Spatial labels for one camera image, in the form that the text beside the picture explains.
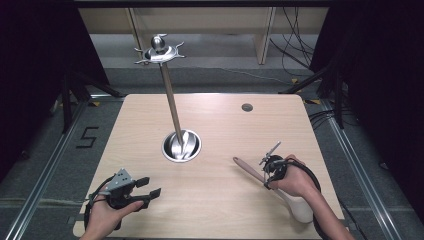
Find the hand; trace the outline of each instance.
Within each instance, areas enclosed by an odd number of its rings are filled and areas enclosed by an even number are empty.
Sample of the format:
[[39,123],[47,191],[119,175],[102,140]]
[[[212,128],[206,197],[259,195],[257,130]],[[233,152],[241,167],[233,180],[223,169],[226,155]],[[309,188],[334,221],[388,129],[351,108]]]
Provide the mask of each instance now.
[[[297,159],[293,154],[290,154],[285,159],[289,159],[289,162],[297,161],[305,165],[304,162]],[[304,197],[308,191],[318,190],[309,175],[302,169],[293,165],[287,166],[286,176],[283,179],[270,182],[269,187],[272,189],[279,188],[293,197]]]
[[[292,154],[286,159],[305,165]],[[288,165],[286,176],[282,180],[270,182],[268,186],[273,189],[279,188],[294,197],[303,197],[314,212],[321,229],[330,239],[354,239],[336,217],[312,179],[302,169]]]
[[96,197],[96,202],[91,209],[90,221],[85,233],[80,238],[81,240],[100,240],[105,238],[113,232],[122,218],[138,210],[143,205],[143,201],[138,201],[116,210],[111,208],[104,199],[105,197],[102,195]]

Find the gray floor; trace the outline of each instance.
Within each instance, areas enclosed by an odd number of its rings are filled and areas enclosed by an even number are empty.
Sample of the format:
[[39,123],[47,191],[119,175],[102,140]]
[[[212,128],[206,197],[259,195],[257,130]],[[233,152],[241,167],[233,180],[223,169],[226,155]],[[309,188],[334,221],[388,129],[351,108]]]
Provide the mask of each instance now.
[[[281,36],[274,41],[284,46]],[[134,42],[129,35],[93,35],[101,61],[111,86],[123,93],[164,92],[161,75],[154,65],[135,65],[137,54],[132,50]],[[174,35],[167,36],[170,44],[185,42],[180,53],[187,58],[169,63],[170,74],[176,93],[187,92],[255,92],[277,94],[292,86],[292,80],[305,76],[290,75],[282,67],[282,54],[270,45],[267,62],[258,65],[249,35]],[[310,46],[316,36],[304,36]],[[299,51],[291,53],[301,58]],[[284,58],[288,71],[298,75],[311,74],[309,71]],[[315,90],[319,82],[297,93],[305,100],[317,99]],[[93,94],[103,94],[91,89]],[[69,137],[63,155],[53,169],[51,179],[42,192],[36,210],[31,216],[22,239],[76,239],[72,234],[73,218],[78,215],[86,191],[101,158],[107,139],[119,113],[122,101],[109,98],[99,100],[98,106],[81,107],[80,118]],[[309,114],[323,110],[321,104],[305,104]],[[63,137],[63,116],[59,108],[49,118],[28,149],[31,158],[19,161],[0,185],[0,238],[4,238],[31,195],[39,176],[56,144]],[[369,142],[366,133],[355,116],[344,115],[345,130],[360,163],[394,220],[396,229],[403,239],[424,239],[424,227],[402,194],[390,171],[379,167],[380,157]],[[92,148],[77,148],[88,144],[81,139],[87,127],[89,136],[95,136]],[[370,202],[351,168],[348,158],[337,140],[332,122],[323,121],[315,130],[319,146],[328,167],[335,190],[364,230],[368,239],[386,239]],[[362,239],[344,211],[347,225],[357,239]]]

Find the aluminum rail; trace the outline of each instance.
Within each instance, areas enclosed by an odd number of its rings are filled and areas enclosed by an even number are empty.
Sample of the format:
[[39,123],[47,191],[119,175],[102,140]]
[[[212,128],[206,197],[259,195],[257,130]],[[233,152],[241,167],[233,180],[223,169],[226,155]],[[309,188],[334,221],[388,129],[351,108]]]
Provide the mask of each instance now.
[[[321,100],[321,103],[324,110],[332,109],[328,100],[323,99]],[[345,131],[338,127],[338,124],[333,118],[331,118],[329,122],[330,122],[331,128],[334,131],[334,134],[337,137],[337,140],[339,141],[343,149],[343,152],[346,155],[346,158],[350,164],[350,167],[353,170],[353,173],[358,179],[362,192],[364,193],[365,198],[367,199],[371,207],[371,210],[374,212],[374,215],[378,223],[380,224],[380,227],[386,239],[396,239],[396,240],[402,239],[399,230],[395,226],[392,216],[390,215],[384,202],[382,201],[374,185],[372,184],[370,178],[368,177],[368,174],[366,173],[364,167],[362,166],[358,158],[358,155],[356,155],[356,152],[353,149],[353,146],[350,143],[349,138],[347,137]]]
[[59,142],[57,143],[52,155],[49,158],[49,161],[44,167],[43,172],[38,178],[30,195],[26,199],[18,216],[12,223],[9,233],[6,237],[7,240],[18,240],[22,238],[32,216],[34,215],[35,210],[37,209],[38,202],[40,201],[41,196],[43,195],[48,183],[50,182],[50,179],[53,176],[60,162],[60,159],[68,145],[68,142],[75,131],[75,126],[78,123],[78,119],[81,117],[86,107],[86,102],[80,102],[80,104],[78,104],[77,108],[75,109],[73,123],[70,125],[68,130],[60,137]]

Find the finger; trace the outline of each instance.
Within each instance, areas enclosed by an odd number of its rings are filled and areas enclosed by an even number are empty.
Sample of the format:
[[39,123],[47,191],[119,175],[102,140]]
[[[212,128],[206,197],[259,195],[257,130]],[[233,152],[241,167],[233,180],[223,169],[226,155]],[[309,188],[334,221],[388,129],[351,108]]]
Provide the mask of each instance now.
[[123,218],[127,216],[128,214],[137,211],[138,209],[140,209],[141,206],[143,206],[143,201],[137,201],[137,202],[131,203],[130,205],[124,208],[117,210],[117,212],[119,213],[120,217]]

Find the forearm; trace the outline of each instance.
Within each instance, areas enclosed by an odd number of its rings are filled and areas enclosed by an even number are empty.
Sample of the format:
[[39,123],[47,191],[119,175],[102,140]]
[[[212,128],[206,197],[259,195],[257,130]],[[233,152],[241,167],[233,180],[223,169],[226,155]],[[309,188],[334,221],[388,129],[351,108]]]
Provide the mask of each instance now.
[[331,239],[354,239],[317,189],[308,190],[304,194],[304,199],[311,207],[321,229],[327,236]]

